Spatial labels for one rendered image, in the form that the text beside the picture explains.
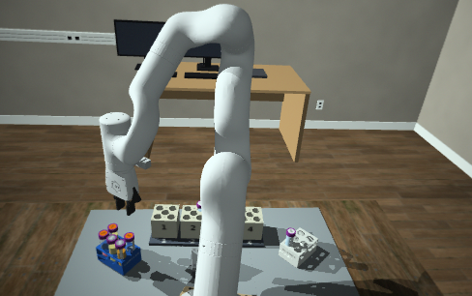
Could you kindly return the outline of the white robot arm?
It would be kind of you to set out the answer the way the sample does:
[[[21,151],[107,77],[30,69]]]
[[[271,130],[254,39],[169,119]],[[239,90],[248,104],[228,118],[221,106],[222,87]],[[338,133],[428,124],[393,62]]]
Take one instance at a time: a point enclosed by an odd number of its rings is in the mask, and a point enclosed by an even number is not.
[[[145,170],[151,167],[151,160],[144,156],[158,132],[160,96],[186,52],[210,43],[221,44],[215,91],[215,153],[204,165],[200,181],[202,221],[194,289],[182,296],[241,296],[237,291],[251,179],[254,61],[248,13],[234,5],[219,4],[173,15],[130,86],[133,122],[122,112],[100,118],[103,153],[105,166],[112,171],[134,165]]]

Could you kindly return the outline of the blue tube rack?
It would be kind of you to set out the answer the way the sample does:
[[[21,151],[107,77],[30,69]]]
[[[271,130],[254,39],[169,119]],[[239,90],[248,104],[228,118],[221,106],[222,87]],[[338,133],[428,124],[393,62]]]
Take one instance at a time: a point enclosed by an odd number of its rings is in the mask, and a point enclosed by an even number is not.
[[[125,275],[131,270],[132,267],[134,267],[141,260],[140,247],[138,247],[137,245],[134,246],[135,250],[133,252],[127,252],[126,249],[127,257],[125,257],[124,259],[119,259],[117,258],[117,253],[110,254],[109,249],[103,250],[101,248],[101,244],[99,244],[96,247],[98,260],[107,265],[108,267],[112,268],[116,272],[120,273],[121,275]],[[103,253],[105,253],[107,256],[104,256]],[[112,261],[110,257],[115,259],[116,261]],[[120,266],[118,262],[120,262],[122,266]]]

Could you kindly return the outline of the white tube rack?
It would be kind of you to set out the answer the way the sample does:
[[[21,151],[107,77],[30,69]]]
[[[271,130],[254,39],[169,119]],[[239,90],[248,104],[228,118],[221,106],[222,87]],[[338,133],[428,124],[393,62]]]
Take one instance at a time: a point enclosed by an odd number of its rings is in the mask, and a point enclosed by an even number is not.
[[[285,240],[280,243],[279,256],[298,268],[316,251],[317,243],[318,238],[300,227],[296,230],[292,247],[288,247],[285,244]]]

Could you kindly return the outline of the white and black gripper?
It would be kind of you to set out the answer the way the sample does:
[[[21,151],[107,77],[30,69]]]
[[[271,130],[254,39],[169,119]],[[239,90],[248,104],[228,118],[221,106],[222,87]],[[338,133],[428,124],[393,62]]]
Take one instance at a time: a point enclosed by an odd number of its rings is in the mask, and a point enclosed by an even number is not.
[[[119,211],[125,207],[126,200],[127,216],[135,212],[134,203],[139,202],[141,198],[138,194],[138,181],[134,167],[124,171],[112,171],[106,168],[105,181],[107,191],[113,194],[115,199],[116,210]]]

